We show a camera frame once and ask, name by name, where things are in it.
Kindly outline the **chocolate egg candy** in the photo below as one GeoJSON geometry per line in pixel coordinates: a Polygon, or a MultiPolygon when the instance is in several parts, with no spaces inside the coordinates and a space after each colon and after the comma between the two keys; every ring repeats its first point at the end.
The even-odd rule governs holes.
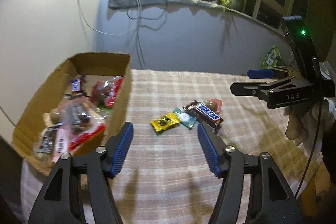
{"type": "Polygon", "coordinates": [[[223,102],[219,99],[210,99],[205,102],[205,105],[212,110],[213,112],[219,114],[222,110],[222,104],[223,102]]]}

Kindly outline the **green yellow snack packet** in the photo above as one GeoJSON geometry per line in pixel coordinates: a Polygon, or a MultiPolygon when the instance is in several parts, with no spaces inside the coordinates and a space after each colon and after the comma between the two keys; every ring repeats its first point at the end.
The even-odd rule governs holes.
{"type": "Polygon", "coordinates": [[[103,119],[108,119],[112,113],[112,108],[106,107],[105,105],[100,105],[96,107],[95,112],[99,114],[103,119]]]}

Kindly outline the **chocolate muffin clear wrapper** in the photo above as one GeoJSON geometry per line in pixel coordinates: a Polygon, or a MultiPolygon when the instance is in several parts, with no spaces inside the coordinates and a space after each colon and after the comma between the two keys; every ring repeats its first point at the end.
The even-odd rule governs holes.
{"type": "Polygon", "coordinates": [[[73,151],[106,129],[104,119],[95,112],[95,105],[86,98],[69,100],[59,108],[61,128],[68,131],[68,150],[73,151]]]}

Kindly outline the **snickers bar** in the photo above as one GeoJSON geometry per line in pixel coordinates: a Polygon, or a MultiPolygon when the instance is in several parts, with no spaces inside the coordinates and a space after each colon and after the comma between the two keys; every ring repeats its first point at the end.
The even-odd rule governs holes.
{"type": "Polygon", "coordinates": [[[86,83],[86,75],[79,75],[71,81],[71,94],[77,96],[84,94],[84,86],[86,83]]]}
{"type": "Polygon", "coordinates": [[[199,122],[206,122],[213,129],[213,133],[216,135],[221,129],[223,118],[212,111],[203,102],[193,100],[193,102],[183,106],[183,110],[190,116],[196,118],[199,122]]]}

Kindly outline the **pink white snack packet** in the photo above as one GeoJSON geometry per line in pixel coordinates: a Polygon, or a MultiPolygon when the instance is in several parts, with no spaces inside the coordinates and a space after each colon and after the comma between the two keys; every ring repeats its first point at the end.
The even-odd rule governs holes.
{"type": "Polygon", "coordinates": [[[56,163],[60,156],[66,152],[68,152],[68,131],[60,128],[56,134],[52,162],[56,163]]]}

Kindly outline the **yellow candy packet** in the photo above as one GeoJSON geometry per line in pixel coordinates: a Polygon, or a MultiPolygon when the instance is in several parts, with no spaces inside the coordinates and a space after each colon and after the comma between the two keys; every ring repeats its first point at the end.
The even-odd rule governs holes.
{"type": "Polygon", "coordinates": [[[170,112],[164,116],[152,120],[150,124],[153,127],[154,131],[157,134],[160,134],[161,132],[164,132],[172,127],[179,125],[180,121],[173,112],[170,112]]]}

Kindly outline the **green snack bag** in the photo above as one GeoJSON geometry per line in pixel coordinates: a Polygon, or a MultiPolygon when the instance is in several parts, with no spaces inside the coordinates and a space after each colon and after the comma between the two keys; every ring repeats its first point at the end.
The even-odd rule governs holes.
{"type": "Polygon", "coordinates": [[[279,49],[276,46],[271,46],[267,54],[265,55],[261,69],[270,69],[275,67],[282,60],[279,49]]]}

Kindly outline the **white cloth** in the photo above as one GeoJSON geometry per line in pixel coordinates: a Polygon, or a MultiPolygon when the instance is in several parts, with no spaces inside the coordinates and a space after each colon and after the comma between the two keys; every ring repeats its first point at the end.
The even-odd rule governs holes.
{"type": "Polygon", "coordinates": [[[335,123],[335,97],[326,97],[322,103],[315,103],[305,114],[299,113],[300,105],[284,108],[288,116],[285,136],[296,146],[303,145],[307,153],[313,153],[317,159],[322,149],[323,134],[335,123]]]}

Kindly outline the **teal mint candy packet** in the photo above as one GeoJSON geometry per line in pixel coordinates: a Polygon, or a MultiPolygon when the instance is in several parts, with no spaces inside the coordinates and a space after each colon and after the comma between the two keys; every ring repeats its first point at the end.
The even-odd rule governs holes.
{"type": "Polygon", "coordinates": [[[177,116],[180,123],[189,130],[194,127],[195,122],[197,121],[195,117],[192,117],[191,115],[187,114],[187,112],[178,107],[173,110],[173,113],[177,116]]]}

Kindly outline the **plaid table cloth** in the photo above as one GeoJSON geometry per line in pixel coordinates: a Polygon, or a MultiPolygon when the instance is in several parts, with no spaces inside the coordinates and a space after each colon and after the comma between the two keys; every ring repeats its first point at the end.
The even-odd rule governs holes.
{"type": "Polygon", "coordinates": [[[132,70],[126,120],[134,138],[122,171],[109,184],[125,223],[207,223],[221,188],[209,170],[196,129],[180,125],[156,134],[150,125],[193,100],[222,101],[219,135],[241,152],[270,153],[292,191],[302,192],[321,165],[285,136],[288,118],[256,97],[231,94],[245,76],[132,70]]]}

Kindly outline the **black snack packet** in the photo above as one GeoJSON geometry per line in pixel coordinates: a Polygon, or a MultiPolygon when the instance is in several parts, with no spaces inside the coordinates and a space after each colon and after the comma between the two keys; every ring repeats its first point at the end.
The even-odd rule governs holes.
{"type": "Polygon", "coordinates": [[[41,141],[37,148],[37,153],[51,153],[54,150],[56,135],[59,127],[48,127],[42,133],[41,141]]]}

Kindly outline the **brown cardboard box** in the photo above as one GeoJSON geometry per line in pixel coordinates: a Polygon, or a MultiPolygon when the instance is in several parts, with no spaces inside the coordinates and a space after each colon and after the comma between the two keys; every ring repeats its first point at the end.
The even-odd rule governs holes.
{"type": "Polygon", "coordinates": [[[125,53],[79,53],[63,61],[38,88],[27,104],[13,133],[15,151],[37,171],[48,175],[53,165],[52,160],[38,159],[33,154],[42,131],[46,128],[44,114],[51,110],[67,106],[66,97],[71,92],[71,82],[85,75],[84,90],[87,96],[81,96],[75,102],[95,106],[91,96],[96,94],[93,87],[115,76],[123,78],[114,98],[112,111],[105,121],[105,131],[87,139],[84,143],[70,142],[70,153],[74,156],[85,155],[104,145],[107,140],[117,135],[125,121],[125,114],[131,90],[131,56],[125,53]]]}

